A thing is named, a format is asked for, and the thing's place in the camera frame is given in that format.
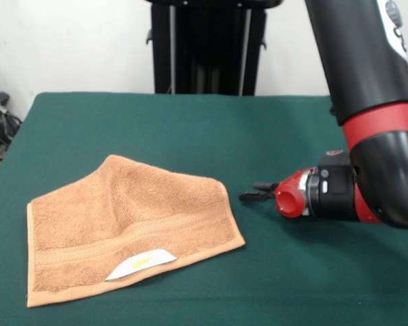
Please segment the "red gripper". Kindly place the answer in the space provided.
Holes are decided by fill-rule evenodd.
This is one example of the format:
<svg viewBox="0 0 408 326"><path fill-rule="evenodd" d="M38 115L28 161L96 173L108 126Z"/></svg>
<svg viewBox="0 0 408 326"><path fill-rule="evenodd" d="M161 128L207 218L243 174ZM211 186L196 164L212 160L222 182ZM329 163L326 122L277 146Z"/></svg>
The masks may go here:
<svg viewBox="0 0 408 326"><path fill-rule="evenodd" d="M308 217L311 215L307 187L313 168L296 171L278 183L256 182L254 189L274 192L244 192L239 195L242 202L266 202L276 199L276 209L284 217Z"/></svg>

